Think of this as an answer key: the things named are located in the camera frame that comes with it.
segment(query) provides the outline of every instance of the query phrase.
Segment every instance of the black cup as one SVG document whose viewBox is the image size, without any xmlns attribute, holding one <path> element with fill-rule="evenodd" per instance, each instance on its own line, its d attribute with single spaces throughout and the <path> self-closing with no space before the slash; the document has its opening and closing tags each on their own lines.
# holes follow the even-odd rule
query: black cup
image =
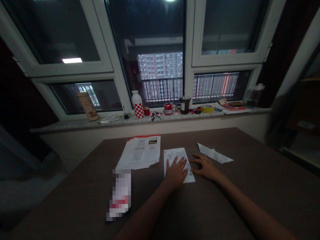
<svg viewBox="0 0 320 240">
<path fill-rule="evenodd" d="M 181 107 L 180 112 L 182 114 L 188 114 L 189 113 L 189 104 L 190 104 L 191 98 L 189 98 L 189 99 L 179 98 L 179 100 L 180 100 L 180 107 Z"/>
</svg>

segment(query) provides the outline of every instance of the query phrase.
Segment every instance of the beige thermos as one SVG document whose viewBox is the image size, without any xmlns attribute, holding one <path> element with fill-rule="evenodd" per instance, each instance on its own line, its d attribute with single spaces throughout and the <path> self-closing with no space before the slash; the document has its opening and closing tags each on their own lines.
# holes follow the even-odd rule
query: beige thermos
<svg viewBox="0 0 320 240">
<path fill-rule="evenodd" d="M 96 109 L 94 108 L 88 93 L 87 92 L 78 92 L 78 93 L 76 93 L 76 95 L 77 95 L 88 119 L 90 121 L 98 120 L 100 117 L 97 114 Z"/>
</svg>

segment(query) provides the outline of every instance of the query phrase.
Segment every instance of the tape roll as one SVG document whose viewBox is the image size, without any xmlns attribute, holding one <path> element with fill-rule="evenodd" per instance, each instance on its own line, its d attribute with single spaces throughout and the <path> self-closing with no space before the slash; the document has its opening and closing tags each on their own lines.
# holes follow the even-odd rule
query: tape roll
<svg viewBox="0 0 320 240">
<path fill-rule="evenodd" d="M 212 105 L 202 105 L 200 107 L 201 112 L 203 113 L 212 113 L 213 111 L 213 106 Z"/>
</svg>

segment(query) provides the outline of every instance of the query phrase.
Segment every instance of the granite window sill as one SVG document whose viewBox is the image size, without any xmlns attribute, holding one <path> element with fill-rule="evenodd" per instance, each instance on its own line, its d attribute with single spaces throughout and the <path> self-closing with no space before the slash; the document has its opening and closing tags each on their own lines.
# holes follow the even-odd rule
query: granite window sill
<svg viewBox="0 0 320 240">
<path fill-rule="evenodd" d="M 178 115 L 164 115 L 162 114 L 161 119 L 155 118 L 151 123 L 158 122 L 168 122 L 168 121 L 181 121 L 181 120 L 192 120 L 199 118 L 212 118 L 212 117 L 227 117 L 227 116 L 239 116 L 239 115 L 249 115 L 249 114 L 258 114 L 258 113 L 267 113 L 271 112 L 271 108 L 255 108 L 250 112 L 246 113 L 237 113 L 237 114 L 225 114 L 223 112 L 214 111 L 213 113 L 201 113 L 201 114 L 178 114 Z M 80 129 L 92 129 L 92 128 L 101 128 L 101 127 L 114 127 L 114 126 L 125 126 L 125 125 L 134 125 L 134 124 L 151 124 L 149 122 L 149 117 L 144 117 L 137 119 L 135 116 L 131 116 L 129 119 L 124 119 L 123 117 L 118 121 L 111 121 L 108 123 L 100 124 L 99 120 L 89 122 L 89 120 L 74 120 L 74 121 L 60 121 L 52 125 L 31 129 L 31 133 L 49 133 L 49 132 L 58 132 L 58 131 L 68 131 L 68 130 L 80 130 Z"/>
</svg>

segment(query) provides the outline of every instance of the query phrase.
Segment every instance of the forearm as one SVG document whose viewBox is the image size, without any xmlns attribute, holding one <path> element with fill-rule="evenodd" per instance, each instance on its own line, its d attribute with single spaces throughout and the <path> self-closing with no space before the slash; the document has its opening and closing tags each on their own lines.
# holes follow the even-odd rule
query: forearm
<svg viewBox="0 0 320 240">
<path fill-rule="evenodd" d="M 259 239 L 295 239 L 285 227 L 251 201 L 226 176 L 222 175 L 217 183 L 231 198 Z"/>
<path fill-rule="evenodd" d="M 172 191 L 163 181 L 151 197 L 118 232 L 115 239 L 147 239 Z"/>
</svg>

